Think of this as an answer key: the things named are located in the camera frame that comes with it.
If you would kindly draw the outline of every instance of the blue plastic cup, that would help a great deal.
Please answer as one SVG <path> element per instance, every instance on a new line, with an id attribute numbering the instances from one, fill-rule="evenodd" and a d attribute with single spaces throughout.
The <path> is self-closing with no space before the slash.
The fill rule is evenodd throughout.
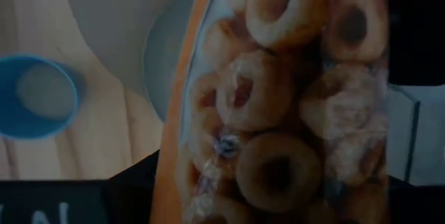
<path id="1" fill-rule="evenodd" d="M 72 112 L 65 118 L 44 118 L 32 113 L 20 102 L 17 96 L 19 78 L 34 65 L 54 67 L 70 82 L 75 98 Z M 76 117 L 85 84 L 77 71 L 62 63 L 28 54 L 0 58 L 0 135 L 15 139 L 36 139 L 63 131 Z"/>

